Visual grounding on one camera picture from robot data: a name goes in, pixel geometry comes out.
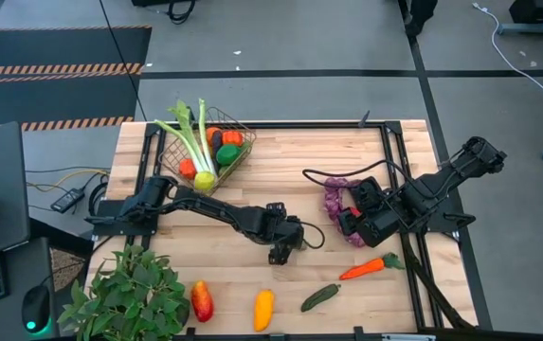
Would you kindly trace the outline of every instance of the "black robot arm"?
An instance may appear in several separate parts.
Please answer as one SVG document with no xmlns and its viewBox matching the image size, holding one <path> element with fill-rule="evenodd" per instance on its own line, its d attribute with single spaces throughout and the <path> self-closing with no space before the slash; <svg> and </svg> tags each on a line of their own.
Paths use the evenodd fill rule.
<svg viewBox="0 0 543 341">
<path fill-rule="evenodd" d="M 471 137 L 437 173 L 407 178 L 395 191 L 382 190 L 373 177 L 368 177 L 351 188 L 362 214 L 355 217 L 348 209 L 339 214 L 343 234 L 349 236 L 357 232 L 366 245 L 375 247 L 398 230 L 425 232 L 433 216 L 456 220 L 458 227 L 471 224 L 475 217 L 443 212 L 439 209 L 440 202 L 466 179 L 501 171 L 505 157 L 504 152 L 499 152 L 485 139 Z"/>
<path fill-rule="evenodd" d="M 172 201 L 163 205 L 173 188 L 176 188 L 176 192 Z M 138 224 L 177 209 L 193 211 L 230 224 L 252 242 L 272 245 L 270 264 L 285 264 L 292 250 L 301 249 L 303 245 L 303 227 L 296 216 L 286 215 L 283 203 L 268 204 L 266 208 L 237 207 L 178 185 L 174 178 L 168 176 L 149 178 L 137 195 L 126 199 L 117 217 L 91 217 L 86 221 L 93 224 L 117 221 Z"/>
</svg>

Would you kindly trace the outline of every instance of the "metal basket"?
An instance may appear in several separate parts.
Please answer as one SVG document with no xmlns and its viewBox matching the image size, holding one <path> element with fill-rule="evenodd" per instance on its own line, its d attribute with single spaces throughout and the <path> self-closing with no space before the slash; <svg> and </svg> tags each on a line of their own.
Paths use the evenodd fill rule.
<svg viewBox="0 0 543 341">
<path fill-rule="evenodd" d="M 216 107 L 209 107 L 206 110 L 206 127 L 218 127 L 222 130 L 227 131 L 238 131 L 244 135 L 244 145 L 246 145 L 245 148 L 242 149 L 242 152 L 238 156 L 233 163 L 228 166 L 228 169 L 223 172 L 222 175 L 219 176 L 214 186 L 206 191 L 200 191 L 203 194 L 206 194 L 208 196 L 212 195 L 214 191 L 220 187 L 223 182 L 228 178 L 229 175 L 237 167 L 248 157 L 250 152 L 252 151 L 252 146 L 254 145 L 254 141 L 256 141 L 256 134 L 251 131 L 250 129 L 246 128 L 242 123 L 235 120 L 233 117 L 229 116 L 228 114 L 225 114 L 223 111 Z M 193 121 L 191 126 L 193 128 L 193 133 L 196 137 L 199 136 L 198 132 L 198 126 L 196 124 L 196 120 L 191 115 L 191 120 Z M 166 147 L 164 152 L 159 155 L 160 162 L 164 168 L 170 170 L 174 175 L 176 175 L 178 178 L 183 180 L 183 183 L 185 185 L 188 185 L 189 187 L 193 188 L 193 182 L 186 177 L 182 176 L 180 172 L 178 171 L 180 161 L 186 158 L 190 158 L 189 152 L 187 151 L 187 148 L 183 145 L 183 143 L 178 138 L 174 138 L 173 135 L 169 135 L 169 138 L 173 138 L 173 140 L 170 142 L 170 144 Z"/>
</svg>

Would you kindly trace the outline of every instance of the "white cable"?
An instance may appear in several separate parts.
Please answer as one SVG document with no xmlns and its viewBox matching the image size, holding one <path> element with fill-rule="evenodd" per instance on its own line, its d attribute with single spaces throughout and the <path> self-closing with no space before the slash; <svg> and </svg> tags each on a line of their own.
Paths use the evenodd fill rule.
<svg viewBox="0 0 543 341">
<path fill-rule="evenodd" d="M 498 54 L 500 55 L 500 57 L 502 57 L 502 60 L 504 60 L 507 65 L 509 65 L 509 67 L 511 67 L 514 71 L 516 71 L 518 74 L 526 77 L 527 79 L 529 79 L 530 81 L 533 81 L 536 85 L 538 85 L 538 87 L 540 87 L 541 89 L 543 89 L 543 84 L 541 84 L 540 82 L 538 82 L 537 80 L 535 80 L 534 78 L 532 78 L 532 76 L 528 75 L 527 73 L 517 69 L 515 66 L 513 66 L 511 63 L 509 63 L 509 61 L 507 60 L 507 57 L 505 57 L 505 55 L 502 54 L 502 52 L 500 51 L 500 49 L 498 48 L 497 46 L 497 42 L 495 42 L 495 37 L 497 36 L 497 32 L 498 32 L 498 28 L 500 27 L 500 22 L 498 21 L 497 17 L 492 14 L 487 8 L 481 8 L 480 5 L 478 3 L 473 3 L 473 7 L 478 9 L 480 12 L 484 13 L 484 14 L 487 14 L 487 15 L 490 15 L 492 17 L 492 19 L 495 20 L 495 23 L 497 23 L 497 27 L 495 28 L 495 31 L 492 32 L 492 46 L 495 48 L 495 50 L 498 52 Z"/>
</svg>

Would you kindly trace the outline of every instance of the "black mat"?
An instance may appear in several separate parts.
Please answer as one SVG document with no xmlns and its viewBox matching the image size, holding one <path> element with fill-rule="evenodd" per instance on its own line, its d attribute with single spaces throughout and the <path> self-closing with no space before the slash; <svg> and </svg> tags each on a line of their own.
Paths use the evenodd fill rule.
<svg viewBox="0 0 543 341">
<path fill-rule="evenodd" d="M 100 69 L 123 66 L 108 28 L 0 30 L 0 68 L 14 70 L 0 74 L 0 124 L 18 121 L 26 123 L 24 129 L 41 130 L 107 125 L 119 122 L 119 117 L 134 119 L 139 66 L 146 59 L 151 29 L 120 27 L 114 33 L 132 75 L 91 73 L 99 65 Z M 65 74 L 41 75 L 48 73 L 44 69 L 52 70 L 50 65 L 56 65 L 52 73 Z M 76 65 L 88 67 L 78 70 Z"/>
<path fill-rule="evenodd" d="M 127 63 L 145 62 L 150 27 L 113 28 Z M 0 66 L 121 63 L 104 28 L 0 30 Z"/>
<path fill-rule="evenodd" d="M 0 124 L 103 117 L 131 120 L 135 108 L 136 95 L 127 75 L 0 82 Z"/>
</svg>

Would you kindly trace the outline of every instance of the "computer mouse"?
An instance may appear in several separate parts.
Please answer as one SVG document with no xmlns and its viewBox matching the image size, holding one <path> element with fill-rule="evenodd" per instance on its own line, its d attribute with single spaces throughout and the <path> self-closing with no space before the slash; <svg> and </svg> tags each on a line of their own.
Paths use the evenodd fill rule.
<svg viewBox="0 0 543 341">
<path fill-rule="evenodd" d="M 30 333 L 39 332 L 50 318 L 50 292 L 45 285 L 31 288 L 23 298 L 23 326 Z"/>
</svg>

